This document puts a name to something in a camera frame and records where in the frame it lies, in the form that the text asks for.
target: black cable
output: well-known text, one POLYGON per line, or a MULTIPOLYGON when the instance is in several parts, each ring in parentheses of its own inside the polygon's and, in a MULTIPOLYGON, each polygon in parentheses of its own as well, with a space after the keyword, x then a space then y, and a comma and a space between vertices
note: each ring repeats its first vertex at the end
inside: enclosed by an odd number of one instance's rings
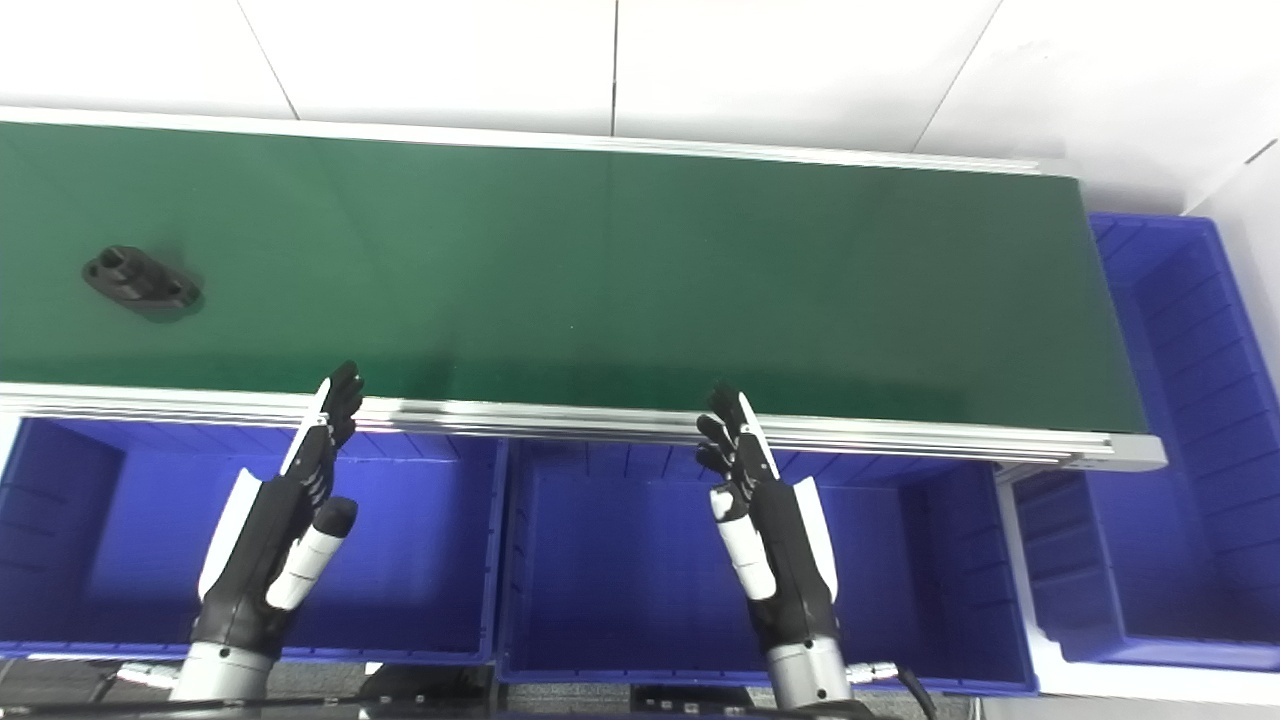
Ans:
POLYGON ((93 685, 93 692, 88 693, 88 702, 102 702, 106 693, 111 691, 115 685, 115 671, 102 673, 97 676, 97 684, 93 685))
POLYGON ((4 684, 4 679, 9 676, 9 671, 13 670, 13 666, 17 664, 18 659, 10 657, 9 661, 4 664, 4 667, 0 667, 0 685, 4 684))
POLYGON ((911 697, 915 702, 920 703, 920 710, 924 711, 925 720, 938 720, 938 708, 933 705, 933 698, 929 697, 929 691, 924 689, 920 679, 915 676, 915 673, 910 667, 897 666, 897 679, 902 683, 908 691, 910 691, 911 697))

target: black mechanical part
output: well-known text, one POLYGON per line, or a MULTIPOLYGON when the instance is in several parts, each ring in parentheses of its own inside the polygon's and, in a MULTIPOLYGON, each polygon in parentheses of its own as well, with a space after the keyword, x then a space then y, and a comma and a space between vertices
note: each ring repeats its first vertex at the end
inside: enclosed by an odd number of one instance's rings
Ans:
POLYGON ((266 588, 311 518, 311 498, 296 478, 280 475, 262 483, 223 574, 205 594, 191 642, 279 660, 293 612, 268 605, 266 588))
POLYGON ((730 437, 735 441, 737 439, 737 433, 741 432, 742 425, 746 424, 746 414, 742 413, 742 406, 737 402, 740 395, 741 392, 739 392, 736 387, 728 382, 721 380, 716 383, 716 388, 712 391, 712 396, 707 401, 712 413, 716 413, 719 419, 724 421, 724 427, 728 428, 730 437))
POLYGON ((840 625, 831 589, 809 548, 795 489, 781 482, 758 484, 750 515, 764 541, 765 557, 778 583, 773 597, 748 601, 760 652, 813 642, 819 637, 838 641, 840 625))
POLYGON ((731 520, 739 520, 745 518, 748 512, 751 511, 751 506, 746 503, 746 498, 742 497, 742 491, 737 486, 730 482, 721 483, 714 487, 714 489, 721 492, 727 492, 730 497, 733 498, 733 505, 730 506, 728 512, 723 518, 718 518, 717 523, 728 523, 731 520))
POLYGON ((631 685, 631 712, 718 715, 727 707, 746 711, 754 708, 755 702, 746 688, 631 685))
POLYGON ((356 525, 358 506, 349 497, 330 497, 316 510, 311 527, 332 538, 346 538, 356 525))
POLYGON ((333 461, 337 450, 330 438, 332 430, 325 425, 307 428, 293 462, 284 471, 284 477, 302 483, 312 510, 319 510, 333 493, 333 461))
POLYGON ((127 245, 102 250, 84 264, 81 275, 131 310, 180 309, 200 299, 200 288, 188 275, 127 245))
POLYGON ((704 436, 707 436, 707 439, 716 443, 716 447, 721 450, 721 454, 724 456, 724 459, 732 462, 733 437, 730 434, 727 427, 717 421, 716 418, 712 418, 710 415, 699 415, 698 432, 703 433, 704 436))
POLYGON ((329 375, 329 395, 320 407, 321 413, 329 415, 334 450, 342 450, 356 433, 355 415, 364 401, 365 378, 360 377, 356 363, 347 360, 329 375))
MULTIPOLYGON (((493 667, 433 667, 428 665, 383 665, 370 675, 357 693, 360 697, 422 697, 448 702, 456 707, 484 708, 490 694, 497 694, 493 667)), ((370 717, 380 714, 369 712, 370 717)))
POLYGON ((733 470, 733 466, 730 464, 730 460, 724 457, 724 454, 710 443, 699 443, 695 457, 698 459, 699 465, 723 478, 728 478, 730 473, 733 470))

